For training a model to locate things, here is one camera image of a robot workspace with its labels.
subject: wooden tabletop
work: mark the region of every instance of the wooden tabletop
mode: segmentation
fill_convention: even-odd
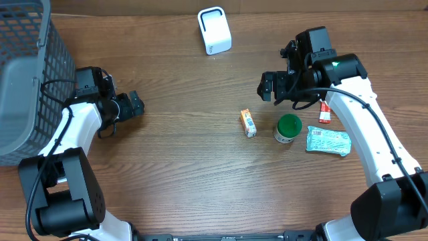
[[[207,56],[196,16],[54,19],[78,67],[100,66],[119,92],[137,90],[146,113],[94,138],[89,160],[108,210],[145,234],[218,234],[313,229],[341,218],[367,189],[355,150],[307,153],[319,105],[293,111],[256,94],[261,74],[285,70],[279,51],[325,25],[339,54],[355,53],[405,148],[428,169],[428,15],[284,13],[228,15],[233,47]],[[248,139],[239,111],[250,109]],[[287,113],[304,123],[289,145],[272,129]],[[0,240],[28,240],[16,167],[0,168]],[[391,238],[427,240],[428,230]]]

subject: green can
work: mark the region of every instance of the green can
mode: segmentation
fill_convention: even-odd
[[[280,143],[290,143],[302,130],[302,121],[295,114],[286,114],[274,128],[274,137]]]

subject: light blue package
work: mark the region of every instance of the light blue package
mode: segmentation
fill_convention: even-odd
[[[351,141],[347,133],[308,127],[307,151],[322,151],[346,156],[350,153]]]

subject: orange and white box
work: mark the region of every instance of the orange and white box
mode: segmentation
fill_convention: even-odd
[[[332,121],[330,116],[331,116],[330,107],[327,105],[325,101],[321,102],[320,120],[318,122],[330,124]]]
[[[248,109],[241,110],[241,122],[247,137],[254,137],[257,129],[255,128],[253,118],[251,117],[251,113]]]

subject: gray plastic bin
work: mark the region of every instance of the gray plastic bin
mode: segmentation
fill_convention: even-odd
[[[41,95],[48,80],[74,80],[74,61],[50,21],[49,0],[0,1],[0,165],[37,155],[54,135],[62,107]],[[56,82],[60,100],[74,85]]]

